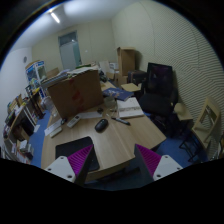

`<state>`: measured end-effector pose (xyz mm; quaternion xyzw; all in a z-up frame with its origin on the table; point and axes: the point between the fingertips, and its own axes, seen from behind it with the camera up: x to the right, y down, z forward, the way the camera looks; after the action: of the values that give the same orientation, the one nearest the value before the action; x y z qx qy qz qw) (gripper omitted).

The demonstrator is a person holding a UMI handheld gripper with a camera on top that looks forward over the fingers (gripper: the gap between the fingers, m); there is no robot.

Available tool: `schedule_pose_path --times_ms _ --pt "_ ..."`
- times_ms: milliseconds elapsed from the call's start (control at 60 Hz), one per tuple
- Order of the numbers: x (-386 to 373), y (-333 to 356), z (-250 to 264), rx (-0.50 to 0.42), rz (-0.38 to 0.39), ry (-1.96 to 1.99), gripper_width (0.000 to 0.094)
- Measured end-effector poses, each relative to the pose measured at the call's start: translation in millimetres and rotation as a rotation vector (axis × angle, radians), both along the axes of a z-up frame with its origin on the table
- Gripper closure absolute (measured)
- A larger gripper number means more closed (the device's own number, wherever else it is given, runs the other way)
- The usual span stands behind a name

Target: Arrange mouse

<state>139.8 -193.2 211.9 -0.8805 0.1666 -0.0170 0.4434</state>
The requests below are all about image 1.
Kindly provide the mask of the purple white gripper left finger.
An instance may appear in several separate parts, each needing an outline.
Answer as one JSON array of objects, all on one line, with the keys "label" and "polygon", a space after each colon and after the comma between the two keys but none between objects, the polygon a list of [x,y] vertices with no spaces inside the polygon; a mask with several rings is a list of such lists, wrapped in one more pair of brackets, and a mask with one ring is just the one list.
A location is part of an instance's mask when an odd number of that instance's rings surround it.
[{"label": "purple white gripper left finger", "polygon": [[69,182],[83,186],[93,159],[93,154],[94,149],[90,145],[68,157],[59,156],[46,168],[46,171]]}]

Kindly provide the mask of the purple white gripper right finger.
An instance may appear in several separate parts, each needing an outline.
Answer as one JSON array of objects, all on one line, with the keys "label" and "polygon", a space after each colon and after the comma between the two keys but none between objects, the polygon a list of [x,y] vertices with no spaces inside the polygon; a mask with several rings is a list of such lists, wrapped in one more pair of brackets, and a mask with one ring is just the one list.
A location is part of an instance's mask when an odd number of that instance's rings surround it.
[{"label": "purple white gripper right finger", "polygon": [[161,156],[139,144],[135,145],[134,154],[135,158],[140,160],[143,170],[147,171],[154,181],[182,169],[182,166],[169,155]]}]

